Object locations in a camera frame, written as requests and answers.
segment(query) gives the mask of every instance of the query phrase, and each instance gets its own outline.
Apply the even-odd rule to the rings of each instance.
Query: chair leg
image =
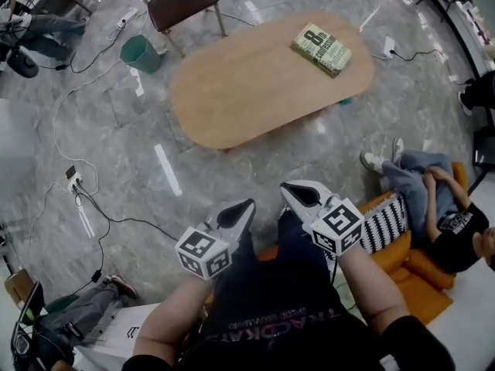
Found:
[[[222,34],[222,37],[227,37],[227,34],[225,33],[224,21],[222,20],[222,14],[218,8],[218,3],[215,4],[215,13],[217,14],[218,24],[220,25],[220,33]]]
[[[172,48],[182,57],[186,57],[186,55],[184,54],[184,52],[181,50],[181,48],[176,44],[175,41],[172,40],[172,37],[169,36],[169,33],[170,33],[170,29],[167,29],[165,32],[162,32],[162,34],[167,38],[167,40],[169,41],[170,45],[172,46]]]

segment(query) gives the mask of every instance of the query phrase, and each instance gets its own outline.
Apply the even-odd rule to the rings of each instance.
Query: gray marble floor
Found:
[[[404,56],[443,50],[457,81],[470,78],[471,69],[451,29],[440,22],[431,2],[417,6],[415,1],[220,0],[220,8],[252,24],[295,12],[335,12],[361,30],[372,53],[381,55],[385,36],[391,36]],[[145,10],[139,0],[100,0],[78,47],[76,69],[108,44],[108,33],[130,7]],[[100,189],[94,198],[108,215],[146,219],[178,237],[188,225],[201,221],[213,204],[249,196],[258,205],[252,226],[258,248],[275,241],[281,181],[316,179],[361,204],[377,195],[380,187],[377,177],[361,167],[360,151],[388,155],[396,135],[409,148],[442,151],[465,162],[469,180],[475,179],[469,163],[472,133],[483,124],[484,112],[476,112],[472,119],[463,115],[456,99],[459,87],[449,81],[446,65],[435,54],[410,63],[397,58],[375,60],[374,82],[351,104],[328,107],[228,153],[195,145],[181,130],[169,100],[169,83],[181,63],[173,52],[165,56],[159,71],[140,73],[139,79],[119,63],[106,76],[71,94],[53,123],[60,98],[116,62],[120,46],[139,33],[144,21],[142,16],[131,23],[116,45],[81,74],[42,70],[32,80],[13,73],[0,78],[1,97],[30,102],[36,111],[36,169],[24,181],[21,193],[2,205],[2,218],[15,231],[22,264],[42,281],[48,299],[69,294],[89,281],[101,262],[100,248],[88,239],[73,196],[57,186],[49,192],[45,212],[29,239],[45,191],[73,164],[56,150],[54,130],[63,153],[85,158],[97,167]],[[249,27],[229,17],[224,21],[230,33]],[[165,46],[149,21],[144,34],[157,49]],[[175,27],[172,35],[187,54],[220,37],[213,13],[192,17]],[[136,92],[140,86],[141,96]],[[157,144],[166,152],[181,196],[174,194],[164,176],[154,149]],[[75,165],[87,189],[94,191],[94,170],[84,162]],[[106,221],[87,203],[85,210],[94,231],[102,235]],[[143,302],[160,301],[183,276],[173,244],[149,226],[113,224],[102,240],[103,272],[129,280]]]

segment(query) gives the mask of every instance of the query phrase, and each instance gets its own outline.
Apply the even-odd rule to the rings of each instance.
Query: black t-shirt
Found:
[[[392,354],[402,370],[455,369],[446,348],[412,316],[376,335],[340,303],[328,274],[311,265],[265,263],[228,282],[200,337],[177,369],[383,369]],[[170,369],[135,356],[124,371]]]
[[[433,259],[450,274],[465,271],[479,260],[473,235],[483,233],[488,226],[488,219],[474,203],[465,212],[447,216],[440,222],[441,234],[432,245]]]

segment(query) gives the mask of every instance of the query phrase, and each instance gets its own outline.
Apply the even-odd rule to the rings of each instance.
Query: person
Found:
[[[120,296],[137,299],[136,290],[117,275],[107,276],[97,287],[82,294],[62,311],[40,316],[32,340],[47,369],[72,369],[73,347],[81,341],[67,329],[71,323],[83,337],[98,324],[109,306]]]
[[[147,317],[123,371],[374,370],[383,369],[386,353],[402,370],[454,369],[447,349],[409,315],[398,287],[361,245],[337,259],[367,326],[342,306],[323,250],[287,208],[274,260],[257,261],[247,232],[217,281],[187,277]],[[212,290],[212,308],[192,339]]]
[[[495,108],[495,70],[474,80],[463,92],[458,93],[464,114],[470,117],[475,107]]]
[[[405,197],[414,247],[448,273],[465,271],[480,258],[495,268],[495,228],[452,177],[446,155],[404,151],[403,140],[395,138],[391,161],[370,152],[360,160]]]
[[[7,46],[24,46],[61,62],[67,60],[70,50],[47,37],[55,32],[68,35],[84,34],[87,20],[73,21],[57,15],[14,15],[15,0],[7,0],[0,7],[0,42]]]

